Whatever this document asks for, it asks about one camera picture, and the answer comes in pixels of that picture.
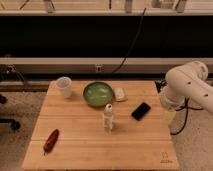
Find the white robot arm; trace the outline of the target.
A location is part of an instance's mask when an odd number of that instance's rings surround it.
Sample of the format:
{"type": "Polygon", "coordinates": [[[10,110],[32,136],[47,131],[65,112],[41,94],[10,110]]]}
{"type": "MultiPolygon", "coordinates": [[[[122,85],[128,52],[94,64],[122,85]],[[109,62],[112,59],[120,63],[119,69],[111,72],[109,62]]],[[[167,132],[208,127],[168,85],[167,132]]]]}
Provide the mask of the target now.
{"type": "Polygon", "coordinates": [[[206,83],[207,78],[208,68],[201,61],[174,67],[166,73],[166,86],[161,89],[159,98],[164,108],[163,118],[168,125],[176,115],[175,109],[186,98],[213,114],[213,86],[206,83]]]}

